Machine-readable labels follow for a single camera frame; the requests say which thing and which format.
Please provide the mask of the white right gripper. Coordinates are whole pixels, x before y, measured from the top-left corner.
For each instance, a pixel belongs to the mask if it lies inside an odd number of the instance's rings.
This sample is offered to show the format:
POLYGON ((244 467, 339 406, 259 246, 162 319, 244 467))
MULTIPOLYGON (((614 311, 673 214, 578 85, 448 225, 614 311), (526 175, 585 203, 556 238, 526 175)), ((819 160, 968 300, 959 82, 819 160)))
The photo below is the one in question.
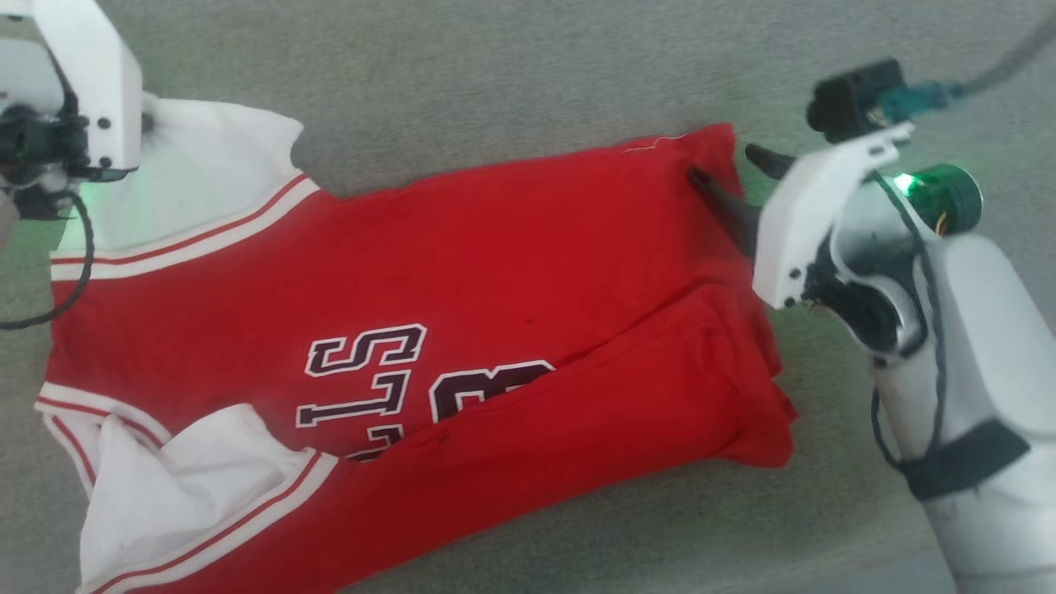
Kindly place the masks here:
POLYGON ((912 124, 894 125, 803 157, 747 145, 747 161, 778 181, 762 208, 698 167, 687 180, 736 248, 754 258, 752 286, 766 304, 822 305, 868 351, 908 355, 929 335, 926 250, 976 229, 982 217, 978 183, 953 164, 881 173, 912 132, 912 124))

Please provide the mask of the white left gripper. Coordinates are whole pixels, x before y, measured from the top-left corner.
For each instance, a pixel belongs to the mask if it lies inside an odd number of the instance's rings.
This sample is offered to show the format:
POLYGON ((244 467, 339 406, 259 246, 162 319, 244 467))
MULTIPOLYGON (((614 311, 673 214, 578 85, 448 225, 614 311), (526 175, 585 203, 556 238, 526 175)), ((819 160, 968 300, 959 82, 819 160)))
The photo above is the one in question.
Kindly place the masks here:
POLYGON ((82 183, 139 168, 142 70, 96 0, 0 0, 0 21, 39 40, 0 37, 0 198, 20 219, 57 219, 82 183))

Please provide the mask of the red and white basketball jersey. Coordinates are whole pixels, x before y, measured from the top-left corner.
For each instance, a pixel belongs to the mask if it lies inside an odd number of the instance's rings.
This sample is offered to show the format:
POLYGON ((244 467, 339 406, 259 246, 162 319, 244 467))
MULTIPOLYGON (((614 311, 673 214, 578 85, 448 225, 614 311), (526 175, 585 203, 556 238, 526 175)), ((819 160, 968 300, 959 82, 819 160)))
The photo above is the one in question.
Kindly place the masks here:
POLYGON ((729 125, 360 198, 298 120, 154 99, 79 188, 35 403, 89 499, 76 594, 331 594, 585 493, 778 469, 795 410, 751 267, 690 172, 729 125))

